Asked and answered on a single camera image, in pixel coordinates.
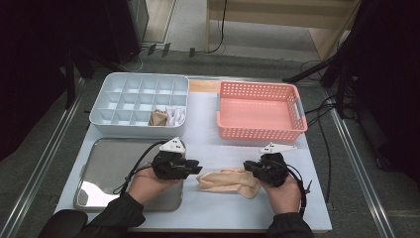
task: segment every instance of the black sleeve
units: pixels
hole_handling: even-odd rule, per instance
[[[311,228],[297,212],[277,214],[266,231],[267,238],[314,237]]]
[[[84,237],[126,237],[129,227],[140,226],[145,222],[143,206],[128,193],[108,203],[108,206],[96,216],[76,238]]]

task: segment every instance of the person's right hand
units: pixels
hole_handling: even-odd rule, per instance
[[[289,175],[284,184],[275,187],[260,180],[269,197],[269,203],[275,214],[297,212],[300,208],[300,190],[297,181]]]

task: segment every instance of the small cloth in compartment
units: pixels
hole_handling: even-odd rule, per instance
[[[166,107],[167,122],[166,126],[177,127],[185,121],[185,110],[180,107]]]
[[[151,113],[151,118],[149,120],[149,125],[151,126],[165,126],[167,120],[167,113],[156,109]]]

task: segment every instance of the hand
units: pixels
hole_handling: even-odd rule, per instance
[[[300,190],[297,181],[289,175],[284,184],[275,187],[260,180],[268,194],[269,203],[275,214],[297,212],[300,207]]]
[[[180,183],[180,180],[159,179],[152,167],[141,170],[133,176],[129,189],[129,195],[140,204],[157,197],[168,187]]]

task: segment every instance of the black equipment stand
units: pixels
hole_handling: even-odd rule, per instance
[[[295,83],[321,69],[327,67],[324,75],[321,78],[321,85],[323,87],[331,87],[335,80],[338,81],[338,92],[336,97],[337,103],[337,112],[340,117],[344,119],[343,112],[343,101],[345,96],[346,84],[352,79],[354,63],[357,63],[357,58],[361,54],[359,49],[363,49],[367,37],[361,34],[369,28],[370,22],[373,18],[373,11],[378,6],[380,1],[366,1],[362,0],[361,6],[359,8],[358,15],[356,17],[355,23],[352,30],[350,31],[347,38],[343,41],[342,45],[337,49],[337,52],[326,59],[318,63],[317,65],[312,66],[311,68],[292,76],[291,78],[285,78],[282,81],[288,83]]]

